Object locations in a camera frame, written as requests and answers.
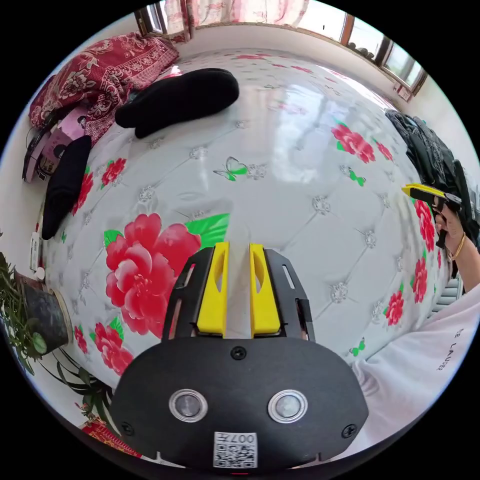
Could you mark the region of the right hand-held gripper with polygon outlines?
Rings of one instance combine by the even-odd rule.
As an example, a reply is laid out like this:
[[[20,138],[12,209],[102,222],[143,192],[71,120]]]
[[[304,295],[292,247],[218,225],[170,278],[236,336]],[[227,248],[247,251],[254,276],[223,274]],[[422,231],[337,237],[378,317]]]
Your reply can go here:
[[[462,207],[457,201],[435,197],[445,195],[437,188],[421,183],[411,183],[401,188],[402,192],[415,200],[434,199],[434,221],[438,239],[443,238],[444,246],[447,249],[457,249],[463,238],[463,226],[461,221]]]

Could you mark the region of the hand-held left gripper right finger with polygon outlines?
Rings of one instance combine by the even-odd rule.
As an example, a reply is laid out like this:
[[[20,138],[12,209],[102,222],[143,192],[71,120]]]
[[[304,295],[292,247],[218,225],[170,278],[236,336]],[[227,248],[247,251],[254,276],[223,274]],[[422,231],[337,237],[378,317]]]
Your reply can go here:
[[[277,335],[280,318],[264,247],[249,244],[250,331],[252,335]]]

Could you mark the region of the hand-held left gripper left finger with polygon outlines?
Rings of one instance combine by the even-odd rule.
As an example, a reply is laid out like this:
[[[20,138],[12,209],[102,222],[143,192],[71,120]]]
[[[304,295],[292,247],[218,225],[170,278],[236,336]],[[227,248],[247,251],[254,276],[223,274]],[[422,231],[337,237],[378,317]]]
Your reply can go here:
[[[224,335],[227,329],[230,243],[218,242],[212,257],[196,322],[202,335]]]

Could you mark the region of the person's right hand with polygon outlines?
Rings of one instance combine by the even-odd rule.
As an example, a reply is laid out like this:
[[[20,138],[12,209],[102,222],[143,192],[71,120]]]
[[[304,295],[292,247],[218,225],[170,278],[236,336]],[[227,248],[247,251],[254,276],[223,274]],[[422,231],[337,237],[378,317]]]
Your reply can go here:
[[[445,234],[445,246],[449,251],[452,260],[456,260],[461,252],[465,241],[466,234],[462,227],[458,214],[450,210],[446,205],[435,208],[435,228],[437,233]]]

